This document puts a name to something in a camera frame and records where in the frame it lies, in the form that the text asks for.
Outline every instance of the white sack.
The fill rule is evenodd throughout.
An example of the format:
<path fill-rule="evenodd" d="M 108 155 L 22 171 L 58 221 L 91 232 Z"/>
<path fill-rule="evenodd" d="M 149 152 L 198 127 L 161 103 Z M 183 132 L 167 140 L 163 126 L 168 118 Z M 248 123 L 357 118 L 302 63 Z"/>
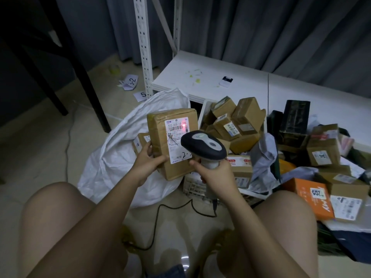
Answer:
<path fill-rule="evenodd" d="M 148 113 L 190 106 L 188 95 L 176 88 L 156 93 L 136 107 L 110 132 L 104 144 L 89 156 L 77 184 L 81 194 L 98 203 L 131 169 L 136 159 L 131 143 L 138 133 L 148 132 Z M 182 177 L 167 181 L 155 171 L 137 189 L 130 208 L 148 206 L 162 200 L 179 186 L 181 180 Z"/>

